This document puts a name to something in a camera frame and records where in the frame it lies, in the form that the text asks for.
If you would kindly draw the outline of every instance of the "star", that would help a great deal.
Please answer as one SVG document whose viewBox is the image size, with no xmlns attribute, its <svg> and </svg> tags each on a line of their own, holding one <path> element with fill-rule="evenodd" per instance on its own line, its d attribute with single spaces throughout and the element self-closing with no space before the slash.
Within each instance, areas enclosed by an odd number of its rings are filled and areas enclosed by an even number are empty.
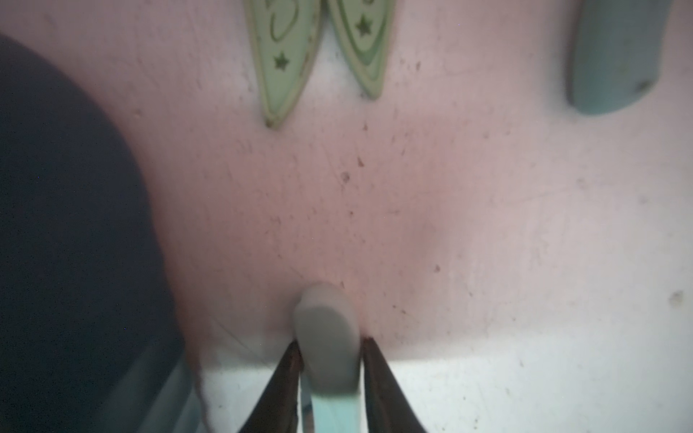
<svg viewBox="0 0 693 433">
<path fill-rule="evenodd" d="M 279 53 L 279 57 L 274 58 L 274 68 L 275 69 L 281 69 L 282 71 L 285 71 L 287 64 L 289 64 L 289 59 L 286 58 L 283 51 L 281 53 Z"/>
<path fill-rule="evenodd" d="M 361 14 L 361 21 L 356 24 L 356 29 L 360 33 L 360 36 L 371 34 L 371 24 L 373 24 L 372 19 L 366 19 L 366 14 Z"/>
</svg>

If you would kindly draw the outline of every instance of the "light green leaf-shaped decoration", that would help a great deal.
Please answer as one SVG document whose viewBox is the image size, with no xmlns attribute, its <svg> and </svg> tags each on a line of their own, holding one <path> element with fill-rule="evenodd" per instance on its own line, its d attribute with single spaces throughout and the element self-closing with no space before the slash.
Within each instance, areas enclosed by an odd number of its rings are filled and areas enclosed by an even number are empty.
<svg viewBox="0 0 693 433">
<path fill-rule="evenodd" d="M 313 67 L 321 0 L 245 0 L 265 123 L 278 128 Z"/>
<path fill-rule="evenodd" d="M 383 92 L 394 0 L 327 0 L 344 56 L 368 96 Z"/>
</svg>

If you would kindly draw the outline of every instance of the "scratch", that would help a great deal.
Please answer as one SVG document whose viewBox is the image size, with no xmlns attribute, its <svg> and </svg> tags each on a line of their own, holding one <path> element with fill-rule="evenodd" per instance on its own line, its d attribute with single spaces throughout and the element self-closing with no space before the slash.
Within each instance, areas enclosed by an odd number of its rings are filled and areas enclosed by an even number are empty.
<svg viewBox="0 0 693 433">
<path fill-rule="evenodd" d="M 481 395 L 481 401 L 484 403 L 484 410 L 486 411 L 486 416 L 491 417 L 491 412 L 489 411 L 489 405 L 486 403 L 486 397 L 484 397 L 484 392 L 481 390 L 481 386 L 477 383 L 477 388 L 479 389 L 479 395 Z"/>
<path fill-rule="evenodd" d="M 533 194 L 533 195 L 529 195 L 529 196 L 527 196 L 527 197 L 523 197 L 523 198 L 520 198 L 520 199 L 517 199 L 517 200 L 512 200 L 512 201 L 510 201 L 510 202 L 505 202 L 505 204 L 508 205 L 508 206 L 517 206 L 518 204 L 533 202 L 534 200 L 538 200 L 538 199 L 541 199 L 541 198 L 546 198 L 546 197 L 551 197 L 551 196 L 553 196 L 553 195 L 558 195 L 558 194 L 562 194 L 562 193 L 567 193 L 568 191 L 571 191 L 572 189 L 573 189 L 572 187 L 570 187 L 570 188 L 565 187 L 565 188 L 559 188 L 559 189 L 556 189 L 556 190 L 553 190 L 553 191 L 545 191 L 545 192 L 543 192 L 543 193 Z"/>
<path fill-rule="evenodd" d="M 302 274 L 301 272 L 298 272 L 298 270 L 297 270 L 295 267 L 289 266 L 289 269 L 291 269 L 292 271 L 296 272 L 296 275 L 300 276 L 301 279 L 303 279 L 303 280 L 306 279 L 306 277 L 304 277 L 303 274 Z"/>
<path fill-rule="evenodd" d="M 209 316 L 210 316 L 210 318 L 211 318 L 212 320 L 214 320 L 214 322 L 215 322 L 221 329 L 223 329 L 223 330 L 226 332 L 226 334 L 228 334 L 231 338 L 233 338 L 234 341 L 235 341 L 236 343 L 238 343 L 239 346 L 243 347 L 246 351 L 248 351 L 248 353 L 250 353 L 251 355 L 253 355 L 253 357 L 254 357 L 257 361 L 259 361 L 263 366 L 267 367 L 267 369 L 272 370 L 272 367 L 270 367 L 270 365 L 269 365 L 267 362 L 265 362 L 257 353 L 251 351 L 250 348 L 249 348 L 248 346 L 246 346 L 242 341 L 240 341 L 240 340 L 238 339 L 238 337 L 234 335 L 233 332 L 231 332 L 230 330 L 228 330 L 228 329 L 226 328 L 226 326 L 222 325 L 222 323 L 219 321 L 219 319 L 217 319 L 217 318 L 214 317 L 213 315 L 209 315 Z"/>
<path fill-rule="evenodd" d="M 188 19 L 188 25 L 190 26 L 190 29 L 192 30 L 193 34 L 193 40 L 195 41 L 195 68 L 197 69 L 197 78 L 195 79 L 195 82 L 198 85 L 198 89 L 202 90 L 202 81 L 200 77 L 202 76 L 202 65 L 200 61 L 200 40 L 198 38 L 198 31 L 195 29 L 195 22 L 193 21 L 193 17 L 190 15 L 190 11 L 188 10 L 188 4 L 186 3 L 185 5 L 185 15 Z"/>
<path fill-rule="evenodd" d="M 325 148 L 325 144 L 322 141 L 320 141 L 320 146 L 322 147 L 323 152 L 325 152 L 325 158 L 327 159 L 327 164 L 330 166 L 330 171 L 332 172 L 332 176 L 335 178 L 337 185 L 339 185 L 340 188 L 343 188 L 344 185 L 342 185 L 342 182 L 340 182 L 340 178 L 337 176 L 337 172 L 335 171 L 335 168 L 332 165 L 332 161 L 330 160 L 330 155 L 329 155 L 329 153 L 327 153 L 327 149 Z"/>
</svg>

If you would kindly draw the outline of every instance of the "white plastic surface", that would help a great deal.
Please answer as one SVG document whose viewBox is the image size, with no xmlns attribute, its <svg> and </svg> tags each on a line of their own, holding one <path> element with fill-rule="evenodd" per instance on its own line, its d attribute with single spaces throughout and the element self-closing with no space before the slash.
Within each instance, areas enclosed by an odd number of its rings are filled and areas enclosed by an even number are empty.
<svg viewBox="0 0 693 433">
<path fill-rule="evenodd" d="M 131 144 L 216 432 L 316 281 L 430 432 L 690 432 L 693 3 L 653 91 L 597 118 L 565 100 L 578 5 L 401 0 L 376 102 L 327 26 L 278 132 L 240 1 L 5 0 L 0 32 Z"/>
</svg>

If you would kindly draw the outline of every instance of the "blurry object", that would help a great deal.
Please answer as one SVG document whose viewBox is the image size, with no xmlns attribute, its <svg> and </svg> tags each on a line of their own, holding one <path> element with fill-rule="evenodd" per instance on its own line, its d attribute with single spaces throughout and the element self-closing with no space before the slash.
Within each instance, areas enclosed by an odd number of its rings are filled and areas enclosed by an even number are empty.
<svg viewBox="0 0 693 433">
<path fill-rule="evenodd" d="M 605 114 L 643 97 L 657 83 L 672 0 L 586 0 L 572 60 L 571 103 Z"/>
<path fill-rule="evenodd" d="M 125 141 L 5 37 L 0 100 L 0 429 L 203 432 Z"/>
</svg>

